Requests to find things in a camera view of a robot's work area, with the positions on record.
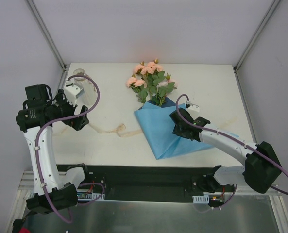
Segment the blue wrapping paper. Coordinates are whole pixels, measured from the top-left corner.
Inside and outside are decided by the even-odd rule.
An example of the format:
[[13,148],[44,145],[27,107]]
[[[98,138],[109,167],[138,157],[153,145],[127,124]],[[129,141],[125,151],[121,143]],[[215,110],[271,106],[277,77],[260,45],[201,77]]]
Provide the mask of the blue wrapping paper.
[[175,103],[166,98],[161,107],[148,101],[135,111],[135,117],[157,160],[213,148],[209,144],[173,134],[175,124],[169,115],[174,110],[176,110]]

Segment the white ribbed ceramic vase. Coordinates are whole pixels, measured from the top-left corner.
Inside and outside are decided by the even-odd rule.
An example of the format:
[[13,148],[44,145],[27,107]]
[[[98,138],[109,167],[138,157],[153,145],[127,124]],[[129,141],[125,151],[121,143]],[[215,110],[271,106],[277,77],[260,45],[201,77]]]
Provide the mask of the white ribbed ceramic vase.
[[92,106],[97,99],[97,91],[94,84],[83,77],[75,77],[73,79],[74,84],[81,89],[79,100],[86,106]]

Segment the cream printed ribbon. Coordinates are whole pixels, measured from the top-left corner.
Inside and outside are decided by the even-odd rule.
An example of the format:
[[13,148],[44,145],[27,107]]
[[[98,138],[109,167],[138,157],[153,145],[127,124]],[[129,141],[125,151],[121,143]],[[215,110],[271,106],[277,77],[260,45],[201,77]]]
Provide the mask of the cream printed ribbon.
[[112,134],[115,133],[118,137],[121,138],[127,138],[127,137],[132,137],[138,134],[142,134],[143,131],[141,129],[135,130],[135,131],[126,131],[126,126],[124,124],[119,124],[116,128],[112,130],[103,130],[96,125],[93,125],[92,123],[89,123],[88,126],[92,128],[94,131],[96,131],[98,134]]

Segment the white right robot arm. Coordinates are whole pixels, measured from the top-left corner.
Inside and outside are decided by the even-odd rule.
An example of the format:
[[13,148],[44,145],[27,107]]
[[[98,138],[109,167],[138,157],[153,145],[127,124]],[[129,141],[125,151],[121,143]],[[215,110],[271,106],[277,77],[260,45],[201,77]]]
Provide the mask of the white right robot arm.
[[272,164],[280,162],[271,144],[239,143],[209,120],[203,117],[193,119],[183,108],[173,111],[170,118],[175,124],[173,134],[209,144],[240,162],[239,166],[215,166],[197,181],[202,191],[214,193],[227,185],[248,185],[264,194],[281,174],[281,170]]

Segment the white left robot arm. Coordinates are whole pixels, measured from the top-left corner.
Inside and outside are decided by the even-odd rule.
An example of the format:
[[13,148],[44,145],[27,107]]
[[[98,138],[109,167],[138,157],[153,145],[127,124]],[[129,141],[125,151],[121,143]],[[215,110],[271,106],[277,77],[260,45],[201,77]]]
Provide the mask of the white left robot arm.
[[25,92],[27,99],[16,122],[27,141],[34,175],[34,194],[27,199],[27,208],[48,214],[75,206],[77,188],[88,188],[91,177],[84,164],[69,167],[65,176],[60,177],[53,151],[53,122],[62,118],[65,125],[76,131],[89,123],[87,116],[72,118],[83,89],[68,84],[53,96],[48,85],[38,84],[26,87]]

